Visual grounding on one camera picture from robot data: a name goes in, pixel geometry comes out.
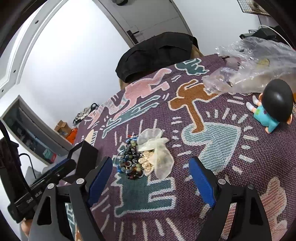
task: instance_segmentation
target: white cable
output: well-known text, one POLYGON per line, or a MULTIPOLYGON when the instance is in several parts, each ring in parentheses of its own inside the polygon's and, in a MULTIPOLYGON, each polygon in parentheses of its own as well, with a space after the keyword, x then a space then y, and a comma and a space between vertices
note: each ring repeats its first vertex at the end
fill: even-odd
MULTIPOLYGON (((284 39, 284 37, 282 36, 282 35, 280 35, 277 31, 275 31, 273 28, 271 28, 271 27, 268 27, 268 26, 266 26, 266 25, 260 25, 259 27, 266 27, 266 28, 269 28, 269 29, 271 29, 272 31, 274 31, 276 34, 278 34, 283 40, 285 40, 284 39)), ((288 43, 288 41, 287 40, 285 40, 285 42, 292 48, 292 46, 288 43)))

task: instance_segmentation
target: brown figure print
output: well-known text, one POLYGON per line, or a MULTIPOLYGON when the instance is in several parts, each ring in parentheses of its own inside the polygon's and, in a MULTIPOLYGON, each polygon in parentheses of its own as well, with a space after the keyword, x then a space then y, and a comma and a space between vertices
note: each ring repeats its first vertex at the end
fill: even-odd
POLYGON ((196 128, 192 131, 193 133, 198 133, 204 130, 204 125, 199 116, 198 110, 195 109, 193 101, 200 100, 204 102, 208 102, 218 94, 208 95, 204 91, 204 84, 198 83, 198 80, 191 80, 187 83, 184 83, 179 86, 177 89, 176 95, 174 99, 168 102, 169 108, 172 110, 178 110, 184 106, 187 107, 187 111, 193 121, 195 123, 196 128))

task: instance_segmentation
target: white organza bag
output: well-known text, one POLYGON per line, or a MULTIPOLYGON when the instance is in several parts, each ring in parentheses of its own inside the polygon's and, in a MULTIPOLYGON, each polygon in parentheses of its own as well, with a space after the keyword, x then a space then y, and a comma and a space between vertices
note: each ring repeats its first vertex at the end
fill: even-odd
POLYGON ((168 138, 161 138, 161 129, 146 129, 137 139, 137 151, 154 150, 148 159, 154 166, 154 173, 158 179, 165 179, 172 171, 174 158, 166 148, 168 138))

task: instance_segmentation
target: cardboard box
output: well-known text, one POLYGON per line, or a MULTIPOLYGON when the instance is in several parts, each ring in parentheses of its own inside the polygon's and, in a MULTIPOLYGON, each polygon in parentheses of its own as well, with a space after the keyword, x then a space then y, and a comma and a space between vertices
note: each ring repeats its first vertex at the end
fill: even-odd
POLYGON ((64 138, 70 135, 72 131, 72 129, 68 126, 67 122, 63 122, 62 120, 59 121, 54 130, 57 131, 64 138))

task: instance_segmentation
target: patterned rug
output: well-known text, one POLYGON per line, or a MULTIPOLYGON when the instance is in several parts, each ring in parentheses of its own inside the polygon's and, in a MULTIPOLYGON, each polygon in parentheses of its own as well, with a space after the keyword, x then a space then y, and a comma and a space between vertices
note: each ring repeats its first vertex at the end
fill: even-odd
MULTIPOLYGON (((280 124, 267 134, 245 106, 252 96, 207 95, 202 77, 222 66, 224 60, 211 55, 161 69, 118 92, 80 124, 76 144, 87 140, 114 162, 101 198, 91 209, 106 240, 195 240, 210 207, 189 173, 192 156, 230 184, 255 185, 273 241, 292 224, 296 117, 290 126, 280 124), (128 180, 116 172, 116 155, 127 136, 146 128, 160 128, 170 139, 166 146, 175 164, 164 180, 154 173, 128 180)), ((221 240, 227 239, 234 211, 232 204, 221 240)), ((76 240, 81 240, 74 219, 72 223, 76 240)))

